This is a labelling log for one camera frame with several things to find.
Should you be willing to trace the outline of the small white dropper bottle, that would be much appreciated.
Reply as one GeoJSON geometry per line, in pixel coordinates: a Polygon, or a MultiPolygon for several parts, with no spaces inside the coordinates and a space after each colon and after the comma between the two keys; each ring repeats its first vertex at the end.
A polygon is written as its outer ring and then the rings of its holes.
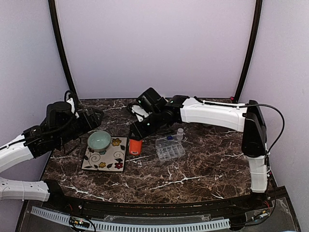
{"type": "Polygon", "coordinates": [[[182,141],[184,137],[184,129],[183,128],[178,128],[176,138],[178,141],[182,141]]]}

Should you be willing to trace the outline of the clear plastic pill organizer box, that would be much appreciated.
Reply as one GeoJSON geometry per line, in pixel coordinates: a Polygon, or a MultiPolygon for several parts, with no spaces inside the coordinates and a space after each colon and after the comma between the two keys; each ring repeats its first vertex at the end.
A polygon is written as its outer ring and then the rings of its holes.
{"type": "Polygon", "coordinates": [[[155,142],[157,157],[161,162],[179,158],[185,155],[182,143],[175,139],[157,139],[155,142]]]}

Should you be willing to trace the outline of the orange bottle with grey lid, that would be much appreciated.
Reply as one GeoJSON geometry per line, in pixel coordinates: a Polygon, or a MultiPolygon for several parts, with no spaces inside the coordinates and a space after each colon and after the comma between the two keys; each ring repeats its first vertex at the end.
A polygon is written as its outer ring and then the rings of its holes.
{"type": "Polygon", "coordinates": [[[133,156],[138,156],[141,154],[142,150],[142,140],[137,141],[130,139],[129,140],[129,153],[133,156]]]}

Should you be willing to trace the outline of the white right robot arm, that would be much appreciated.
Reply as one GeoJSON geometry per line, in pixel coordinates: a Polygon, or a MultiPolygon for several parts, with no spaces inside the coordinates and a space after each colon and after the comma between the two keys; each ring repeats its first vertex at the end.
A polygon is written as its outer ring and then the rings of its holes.
{"type": "Polygon", "coordinates": [[[249,162],[251,191],[246,205],[256,210],[265,202],[267,189],[266,124],[256,101],[249,103],[219,103],[197,97],[160,96],[152,87],[144,91],[127,110],[136,115],[130,125],[129,138],[140,141],[162,126],[174,123],[200,123],[232,129],[243,134],[241,150],[249,162]]]}

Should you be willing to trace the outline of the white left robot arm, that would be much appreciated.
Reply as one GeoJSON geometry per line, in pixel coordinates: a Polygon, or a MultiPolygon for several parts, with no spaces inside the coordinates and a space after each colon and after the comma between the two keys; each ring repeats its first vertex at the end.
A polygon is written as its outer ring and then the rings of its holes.
{"type": "MultiPolygon", "coordinates": [[[[40,125],[23,131],[0,148],[0,170],[3,172],[55,149],[60,150],[64,144],[99,127],[103,116],[100,110],[79,108],[73,99],[49,104],[46,118],[40,125]]],[[[27,182],[1,178],[0,198],[49,201],[58,211],[68,207],[68,199],[55,180],[27,182]]]]}

